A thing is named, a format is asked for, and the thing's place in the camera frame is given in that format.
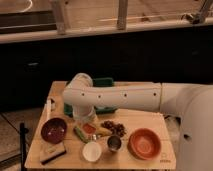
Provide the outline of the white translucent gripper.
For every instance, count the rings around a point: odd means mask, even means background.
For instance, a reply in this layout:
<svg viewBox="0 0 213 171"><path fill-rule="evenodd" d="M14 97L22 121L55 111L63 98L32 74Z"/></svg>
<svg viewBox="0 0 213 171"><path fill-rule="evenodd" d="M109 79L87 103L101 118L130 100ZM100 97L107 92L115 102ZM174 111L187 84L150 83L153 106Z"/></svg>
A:
<svg viewBox="0 0 213 171"><path fill-rule="evenodd" d="M99 127L99 123L98 123L98 118L97 118L97 115L92 115L92 116L89 116L87 118L80 118L79 120L77 120L75 122L75 125L85 134L88 134L86 133L84 130L83 130L83 125L88 123L89 125L93 126L96 128Z"/></svg>

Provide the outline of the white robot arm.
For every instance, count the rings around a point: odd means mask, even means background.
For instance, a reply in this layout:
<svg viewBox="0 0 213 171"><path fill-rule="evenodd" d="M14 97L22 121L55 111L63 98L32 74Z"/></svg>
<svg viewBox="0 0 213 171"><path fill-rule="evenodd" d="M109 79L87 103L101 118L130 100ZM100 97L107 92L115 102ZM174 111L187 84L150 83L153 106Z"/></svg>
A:
<svg viewBox="0 0 213 171"><path fill-rule="evenodd" d="M213 85L143 83L95 87L79 73L63 90L63 101L77 121L95 114L95 107L160 112L181 119L176 171L213 171Z"/></svg>

